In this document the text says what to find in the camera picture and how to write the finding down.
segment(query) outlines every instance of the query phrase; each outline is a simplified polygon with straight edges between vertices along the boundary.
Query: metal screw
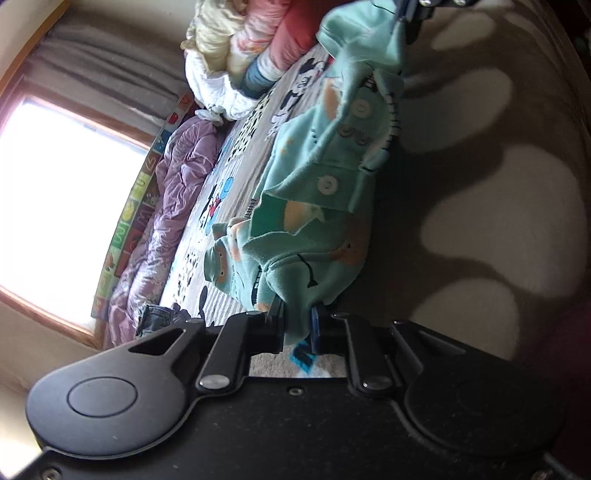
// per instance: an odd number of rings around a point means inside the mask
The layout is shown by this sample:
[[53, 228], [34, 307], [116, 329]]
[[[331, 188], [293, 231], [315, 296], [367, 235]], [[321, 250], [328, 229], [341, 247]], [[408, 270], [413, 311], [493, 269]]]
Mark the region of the metal screw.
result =
[[208, 375], [199, 380], [199, 385], [208, 390], [221, 390], [230, 384], [230, 379], [225, 375]]
[[386, 390], [392, 386], [392, 380], [382, 375], [374, 375], [363, 381], [363, 386], [370, 390]]
[[552, 476], [552, 470], [538, 470], [531, 476], [531, 480], [548, 480]]
[[291, 387], [288, 390], [289, 395], [291, 395], [292, 397], [299, 397], [300, 395], [304, 394], [304, 389], [301, 387]]
[[61, 480], [61, 473], [54, 468], [43, 470], [41, 480]]

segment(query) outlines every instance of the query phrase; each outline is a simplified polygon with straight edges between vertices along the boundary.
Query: purple comforter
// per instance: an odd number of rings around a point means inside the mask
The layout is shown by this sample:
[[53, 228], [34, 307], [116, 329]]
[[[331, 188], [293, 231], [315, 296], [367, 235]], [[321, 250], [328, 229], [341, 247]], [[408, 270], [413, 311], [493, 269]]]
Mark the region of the purple comforter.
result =
[[191, 210], [217, 161], [220, 137], [211, 122], [194, 117], [168, 140], [156, 166], [160, 201], [109, 302], [106, 348], [133, 340], [138, 308], [160, 301]]

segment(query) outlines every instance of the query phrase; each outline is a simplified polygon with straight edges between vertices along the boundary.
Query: bedding pile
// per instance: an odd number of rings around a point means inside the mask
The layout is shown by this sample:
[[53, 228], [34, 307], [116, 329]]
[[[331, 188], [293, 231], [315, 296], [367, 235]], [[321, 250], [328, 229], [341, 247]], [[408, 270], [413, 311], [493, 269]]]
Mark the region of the bedding pile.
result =
[[198, 0], [185, 50], [200, 118], [246, 117], [258, 99], [316, 44], [320, 21], [349, 0]]
[[178, 243], [223, 138], [215, 125], [192, 117], [174, 131], [156, 165], [160, 199], [111, 296], [105, 345], [133, 340], [136, 315], [144, 303], [157, 303]]

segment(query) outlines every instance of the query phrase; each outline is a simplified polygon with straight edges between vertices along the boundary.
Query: pink pillow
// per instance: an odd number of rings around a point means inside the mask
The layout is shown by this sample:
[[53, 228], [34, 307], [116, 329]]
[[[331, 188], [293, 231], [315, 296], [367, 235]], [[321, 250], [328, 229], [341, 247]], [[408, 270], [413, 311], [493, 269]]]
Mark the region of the pink pillow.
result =
[[240, 84], [248, 66], [265, 50], [283, 20], [291, 0], [250, 0], [242, 29], [230, 39], [227, 70], [234, 84]]

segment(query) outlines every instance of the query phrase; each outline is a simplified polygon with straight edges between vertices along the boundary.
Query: wall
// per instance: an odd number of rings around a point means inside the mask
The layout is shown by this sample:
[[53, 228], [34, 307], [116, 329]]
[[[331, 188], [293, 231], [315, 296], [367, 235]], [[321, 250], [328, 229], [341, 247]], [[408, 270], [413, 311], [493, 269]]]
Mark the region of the wall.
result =
[[61, 0], [4, 0], [0, 4], [0, 77]]
[[93, 353], [0, 303], [0, 381], [29, 390], [45, 374]]
[[180, 44], [196, 0], [72, 0], [73, 7], [120, 20]]
[[8, 477], [41, 452], [25, 417], [26, 396], [23, 389], [0, 384], [0, 472]]

